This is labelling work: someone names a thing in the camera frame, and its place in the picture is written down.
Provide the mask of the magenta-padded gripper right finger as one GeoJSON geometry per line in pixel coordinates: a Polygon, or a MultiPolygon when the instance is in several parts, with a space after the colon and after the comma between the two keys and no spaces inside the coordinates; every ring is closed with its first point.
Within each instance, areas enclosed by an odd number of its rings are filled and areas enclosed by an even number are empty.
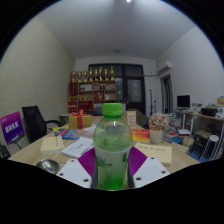
{"type": "Polygon", "coordinates": [[[137,148],[131,148],[128,160],[130,188],[141,188],[168,175],[169,172],[157,158],[147,157],[137,148]]]}

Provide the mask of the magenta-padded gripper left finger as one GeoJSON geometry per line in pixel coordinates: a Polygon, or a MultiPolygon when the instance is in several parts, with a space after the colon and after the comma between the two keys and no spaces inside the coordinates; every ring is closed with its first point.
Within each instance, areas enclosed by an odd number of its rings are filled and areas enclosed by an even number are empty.
{"type": "Polygon", "coordinates": [[[81,187],[96,189],[98,171],[95,149],[91,148],[78,159],[69,159],[57,175],[81,187]]]}

